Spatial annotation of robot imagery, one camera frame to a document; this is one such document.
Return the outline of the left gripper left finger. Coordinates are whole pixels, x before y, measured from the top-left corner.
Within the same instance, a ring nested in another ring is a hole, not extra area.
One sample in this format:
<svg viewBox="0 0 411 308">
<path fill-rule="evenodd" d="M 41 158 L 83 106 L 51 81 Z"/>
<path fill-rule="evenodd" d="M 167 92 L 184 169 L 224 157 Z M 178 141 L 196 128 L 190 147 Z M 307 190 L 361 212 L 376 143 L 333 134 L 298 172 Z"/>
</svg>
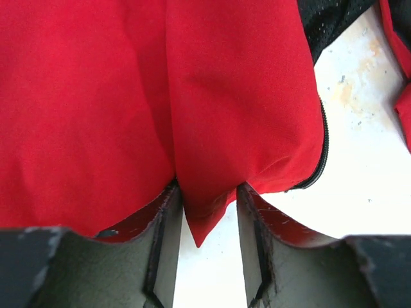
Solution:
<svg viewBox="0 0 411 308">
<path fill-rule="evenodd" d="M 173 182 L 95 238 L 66 228 L 1 231 L 2 307 L 171 307 L 182 201 Z"/>
</svg>

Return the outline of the red zip jacket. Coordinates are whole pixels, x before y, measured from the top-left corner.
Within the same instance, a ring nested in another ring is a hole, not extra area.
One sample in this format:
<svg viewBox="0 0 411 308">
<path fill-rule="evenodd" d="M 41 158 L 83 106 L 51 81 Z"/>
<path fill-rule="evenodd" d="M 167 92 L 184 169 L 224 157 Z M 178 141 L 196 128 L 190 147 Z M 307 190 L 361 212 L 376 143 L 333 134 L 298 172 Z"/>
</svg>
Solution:
<svg viewBox="0 0 411 308">
<path fill-rule="evenodd" d="M 372 1 L 2 1 L 1 228 L 143 230 L 176 180 L 197 245 L 250 184 L 311 186 L 314 75 Z"/>
</svg>

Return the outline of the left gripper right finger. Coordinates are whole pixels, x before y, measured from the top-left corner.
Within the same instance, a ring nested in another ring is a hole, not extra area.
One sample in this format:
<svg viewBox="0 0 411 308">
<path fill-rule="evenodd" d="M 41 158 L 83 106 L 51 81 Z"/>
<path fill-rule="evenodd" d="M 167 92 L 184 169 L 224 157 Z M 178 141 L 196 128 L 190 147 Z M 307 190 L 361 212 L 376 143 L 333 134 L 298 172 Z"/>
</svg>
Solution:
<svg viewBox="0 0 411 308">
<path fill-rule="evenodd" d="M 335 239 L 236 190 L 249 307 L 409 307 L 410 237 Z"/>
</svg>

